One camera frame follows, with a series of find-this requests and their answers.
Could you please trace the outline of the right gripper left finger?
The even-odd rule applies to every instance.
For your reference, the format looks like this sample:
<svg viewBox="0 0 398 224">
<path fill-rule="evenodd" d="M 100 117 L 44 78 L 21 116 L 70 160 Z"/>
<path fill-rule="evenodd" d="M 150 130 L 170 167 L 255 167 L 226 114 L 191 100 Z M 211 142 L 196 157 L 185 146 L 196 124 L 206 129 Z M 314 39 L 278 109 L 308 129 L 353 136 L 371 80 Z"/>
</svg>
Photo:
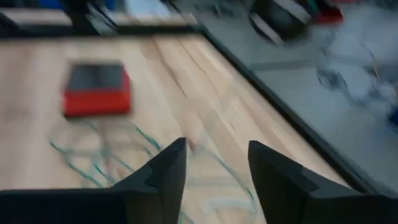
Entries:
<svg viewBox="0 0 398 224">
<path fill-rule="evenodd" d="M 103 189 L 1 191 L 1 223 L 177 223 L 186 178 L 186 138 Z"/>
</svg>

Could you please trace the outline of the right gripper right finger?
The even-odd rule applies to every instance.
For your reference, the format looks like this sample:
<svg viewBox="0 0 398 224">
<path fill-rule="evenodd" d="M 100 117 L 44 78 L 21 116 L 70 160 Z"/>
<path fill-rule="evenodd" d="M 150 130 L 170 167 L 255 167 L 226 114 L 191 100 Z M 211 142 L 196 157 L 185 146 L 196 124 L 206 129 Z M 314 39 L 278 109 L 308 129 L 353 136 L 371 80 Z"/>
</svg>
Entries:
<svg viewBox="0 0 398 224">
<path fill-rule="evenodd" d="M 362 194 L 259 141 L 250 141 L 252 181 L 267 223 L 397 223 L 397 198 Z"/>
</svg>

